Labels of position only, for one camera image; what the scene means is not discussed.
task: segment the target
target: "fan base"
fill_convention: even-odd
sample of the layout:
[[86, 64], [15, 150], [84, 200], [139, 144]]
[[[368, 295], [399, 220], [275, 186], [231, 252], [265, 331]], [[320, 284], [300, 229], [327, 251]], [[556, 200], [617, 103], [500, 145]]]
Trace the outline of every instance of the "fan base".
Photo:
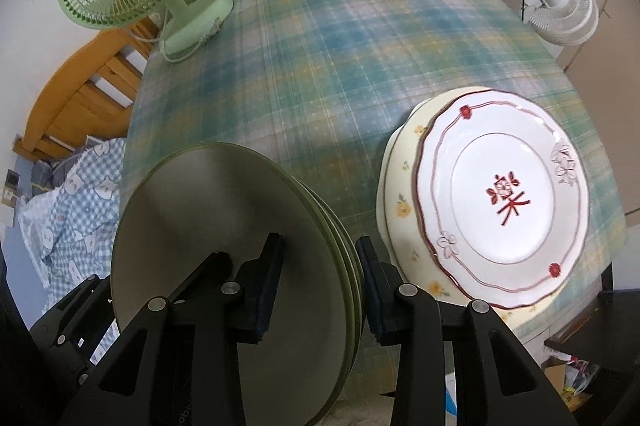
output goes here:
[[193, 48], [215, 33], [233, 7], [233, 0], [196, 0], [175, 12], [162, 31], [164, 53], [171, 56]]

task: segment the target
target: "plaid tablecloth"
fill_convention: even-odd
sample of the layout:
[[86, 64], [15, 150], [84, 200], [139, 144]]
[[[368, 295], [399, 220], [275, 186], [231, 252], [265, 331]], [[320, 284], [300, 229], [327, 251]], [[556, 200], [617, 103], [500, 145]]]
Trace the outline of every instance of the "plaid tablecloth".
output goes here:
[[[559, 297], [517, 335], [583, 294], [621, 249], [625, 220], [602, 142], [564, 73], [500, 0], [234, 2], [222, 31], [190, 59], [150, 58], [129, 129], [123, 203], [178, 149], [227, 141], [280, 164], [322, 196], [352, 237], [370, 235], [383, 252], [376, 188], [391, 133], [425, 98], [484, 85], [549, 110], [590, 183], [584, 253]], [[370, 342], [354, 378], [382, 388], [397, 359]]]

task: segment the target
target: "stack of plates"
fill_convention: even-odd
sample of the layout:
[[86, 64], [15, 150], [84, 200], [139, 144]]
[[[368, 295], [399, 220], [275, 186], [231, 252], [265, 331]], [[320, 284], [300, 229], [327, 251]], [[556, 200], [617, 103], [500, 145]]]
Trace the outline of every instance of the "stack of plates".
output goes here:
[[213, 251], [234, 268], [286, 241], [270, 329], [238, 345], [248, 426], [316, 424], [342, 389], [364, 321], [363, 274], [340, 221], [311, 190], [249, 149], [213, 143], [158, 165], [124, 210], [111, 289], [122, 330]]
[[462, 88], [418, 105], [392, 135], [376, 214], [405, 281], [442, 300], [516, 309], [566, 281], [588, 211], [577, 151], [544, 109]]

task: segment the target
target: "white fan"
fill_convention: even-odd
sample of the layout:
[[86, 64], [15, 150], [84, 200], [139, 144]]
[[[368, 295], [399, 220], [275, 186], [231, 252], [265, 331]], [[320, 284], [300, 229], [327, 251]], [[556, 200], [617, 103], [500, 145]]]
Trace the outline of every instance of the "white fan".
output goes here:
[[595, 0], [528, 0], [526, 4], [525, 19], [549, 43], [583, 44], [598, 27]]

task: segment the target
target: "plate center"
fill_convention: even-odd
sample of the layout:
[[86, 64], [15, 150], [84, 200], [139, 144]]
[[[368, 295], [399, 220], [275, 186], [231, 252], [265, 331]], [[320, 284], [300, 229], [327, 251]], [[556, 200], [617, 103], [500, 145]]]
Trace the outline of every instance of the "plate center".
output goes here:
[[512, 135], [491, 133], [469, 143], [454, 165], [450, 193], [462, 236], [492, 262], [527, 259], [551, 228], [554, 191], [546, 167]]

